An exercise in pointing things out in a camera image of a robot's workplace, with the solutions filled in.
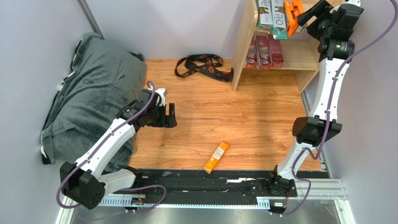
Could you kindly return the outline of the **red 3D toothpaste box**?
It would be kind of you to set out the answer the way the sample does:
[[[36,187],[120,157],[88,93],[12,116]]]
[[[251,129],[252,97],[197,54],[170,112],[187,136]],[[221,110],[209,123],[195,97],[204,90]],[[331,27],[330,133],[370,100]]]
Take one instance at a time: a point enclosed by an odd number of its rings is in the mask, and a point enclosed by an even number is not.
[[[257,49],[257,57],[258,57],[258,66],[259,70],[270,70],[271,68],[271,58],[269,52],[268,39],[266,36],[255,37],[256,40],[256,49]]]
[[[258,65],[258,57],[257,57],[257,50],[256,50],[256,42],[255,42],[255,38],[252,37],[248,52],[246,54],[244,68],[256,69],[257,65]]]

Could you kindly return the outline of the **orange toothpaste box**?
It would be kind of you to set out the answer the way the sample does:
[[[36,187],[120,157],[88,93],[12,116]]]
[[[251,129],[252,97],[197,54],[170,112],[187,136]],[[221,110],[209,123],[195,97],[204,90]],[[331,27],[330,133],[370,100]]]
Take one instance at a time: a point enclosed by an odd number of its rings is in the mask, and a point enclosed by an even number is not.
[[[292,6],[294,19],[297,24],[296,32],[304,33],[306,31],[307,24],[305,23],[303,26],[299,25],[299,15],[305,12],[301,0],[293,0]]]
[[[297,20],[297,13],[298,8],[294,1],[292,0],[285,0],[284,1],[284,9],[287,18],[287,35],[289,37],[293,36],[298,28],[298,20]]]
[[[208,159],[208,161],[205,163],[203,166],[203,169],[208,173],[212,173],[216,165],[218,164],[219,160],[223,156],[223,154],[229,149],[230,144],[227,143],[226,141],[222,141],[214,151],[214,153],[211,155],[211,157]]]

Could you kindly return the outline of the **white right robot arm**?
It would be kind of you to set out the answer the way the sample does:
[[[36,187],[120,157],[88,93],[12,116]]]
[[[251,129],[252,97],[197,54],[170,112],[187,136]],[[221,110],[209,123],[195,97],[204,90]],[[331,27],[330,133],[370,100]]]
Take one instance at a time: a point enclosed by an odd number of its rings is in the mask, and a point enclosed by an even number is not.
[[[298,168],[315,148],[339,134],[337,105],[343,78],[354,54],[355,44],[349,40],[363,12],[359,0],[346,0],[333,7],[320,0],[307,11],[295,16],[299,27],[319,41],[319,82],[313,106],[307,117],[299,117],[292,128],[294,141],[285,158],[270,174],[267,191],[285,196],[294,187]]]

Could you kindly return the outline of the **silver teal Oral toothpaste box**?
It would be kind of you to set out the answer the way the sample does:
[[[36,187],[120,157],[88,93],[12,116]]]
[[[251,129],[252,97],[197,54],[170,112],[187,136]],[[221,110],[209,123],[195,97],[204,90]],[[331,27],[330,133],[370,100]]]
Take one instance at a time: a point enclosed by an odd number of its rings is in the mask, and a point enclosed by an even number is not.
[[[258,30],[271,34],[273,27],[272,10],[270,0],[257,0],[257,28]]]

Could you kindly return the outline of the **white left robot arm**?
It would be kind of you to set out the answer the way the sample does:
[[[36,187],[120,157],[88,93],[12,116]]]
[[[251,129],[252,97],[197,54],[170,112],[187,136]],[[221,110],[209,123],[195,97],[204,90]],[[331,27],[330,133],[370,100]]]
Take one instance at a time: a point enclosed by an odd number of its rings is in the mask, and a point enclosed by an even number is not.
[[[75,201],[89,210],[97,207],[102,199],[118,191],[140,191],[144,188],[142,173],[125,166],[119,171],[104,174],[110,160],[121,147],[145,126],[173,128],[177,126],[174,103],[166,104],[166,88],[141,90],[139,98],[123,107],[103,136],[74,163],[65,162],[60,168],[60,195]]]

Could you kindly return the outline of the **silver red toothpaste box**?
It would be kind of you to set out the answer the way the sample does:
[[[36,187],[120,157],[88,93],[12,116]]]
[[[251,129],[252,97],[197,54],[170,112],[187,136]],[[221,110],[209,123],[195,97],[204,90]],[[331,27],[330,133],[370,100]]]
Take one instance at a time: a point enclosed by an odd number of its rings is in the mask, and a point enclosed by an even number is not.
[[[280,41],[274,39],[272,35],[268,35],[269,50],[271,57],[272,68],[282,68],[284,64],[283,53],[280,45]]]

